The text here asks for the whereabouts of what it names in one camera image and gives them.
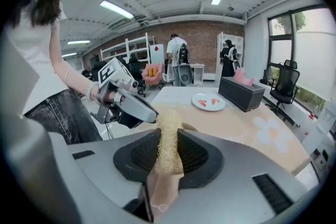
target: black window frame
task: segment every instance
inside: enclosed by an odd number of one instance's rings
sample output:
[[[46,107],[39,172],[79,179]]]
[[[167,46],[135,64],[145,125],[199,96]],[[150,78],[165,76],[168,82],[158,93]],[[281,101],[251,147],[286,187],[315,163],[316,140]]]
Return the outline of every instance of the black window frame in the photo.
[[[294,58],[295,58],[295,33],[296,33],[295,13],[305,12],[307,10],[318,9],[318,8],[328,8],[328,6],[325,5],[325,4],[310,5],[310,6],[306,6],[306,7],[303,7],[303,8],[297,8],[297,9],[289,10],[287,12],[284,12],[284,13],[281,13],[281,14],[278,14],[278,15],[267,18],[268,37],[269,37],[268,59],[267,59],[267,68],[266,68],[267,74],[269,74],[271,67],[280,68],[282,66],[282,64],[280,64],[280,63],[271,62],[272,41],[291,40],[292,43],[291,43],[290,60],[293,61]],[[289,18],[290,18],[291,33],[290,34],[284,34],[284,35],[273,35],[273,36],[271,36],[271,21],[274,20],[274,19],[280,18],[280,17],[284,17],[284,16],[289,16]],[[299,100],[294,99],[294,101],[297,102],[298,104],[300,104],[304,109],[306,109],[307,111],[312,113],[311,109],[309,109],[308,107],[303,105]]]

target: tissue box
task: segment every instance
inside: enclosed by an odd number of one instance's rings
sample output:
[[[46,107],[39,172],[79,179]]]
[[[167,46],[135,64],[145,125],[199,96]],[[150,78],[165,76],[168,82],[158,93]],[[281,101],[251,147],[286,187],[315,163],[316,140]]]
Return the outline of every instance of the tissue box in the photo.
[[[258,108],[265,88],[253,84],[247,86],[236,82],[233,77],[222,77],[218,93],[230,100],[244,112]]]

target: window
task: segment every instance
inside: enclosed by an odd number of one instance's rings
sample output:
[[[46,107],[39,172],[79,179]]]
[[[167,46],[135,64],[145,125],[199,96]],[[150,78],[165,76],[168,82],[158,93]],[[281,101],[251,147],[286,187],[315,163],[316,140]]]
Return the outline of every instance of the window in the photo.
[[[277,81],[285,60],[296,61],[295,101],[318,116],[331,98],[335,75],[336,23],[329,9],[312,6],[269,18],[269,33],[269,80]]]

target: gray pants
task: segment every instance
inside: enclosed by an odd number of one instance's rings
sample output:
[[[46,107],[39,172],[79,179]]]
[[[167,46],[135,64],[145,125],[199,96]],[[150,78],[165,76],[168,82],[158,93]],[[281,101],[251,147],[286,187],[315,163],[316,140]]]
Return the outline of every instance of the gray pants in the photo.
[[[180,74],[179,74],[179,67],[173,67],[174,79],[175,79],[175,86],[177,87],[185,87],[183,83],[180,81]]]
[[[61,134],[68,145],[102,140],[91,115],[72,89],[47,98],[25,116],[42,124],[48,132]]]

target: plate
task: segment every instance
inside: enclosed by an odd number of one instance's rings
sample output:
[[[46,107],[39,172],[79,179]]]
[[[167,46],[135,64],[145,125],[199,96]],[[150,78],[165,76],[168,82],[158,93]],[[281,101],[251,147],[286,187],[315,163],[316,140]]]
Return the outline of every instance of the plate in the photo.
[[[213,93],[198,93],[195,94],[191,102],[198,108],[206,111],[218,111],[222,110],[226,103],[216,94]]]

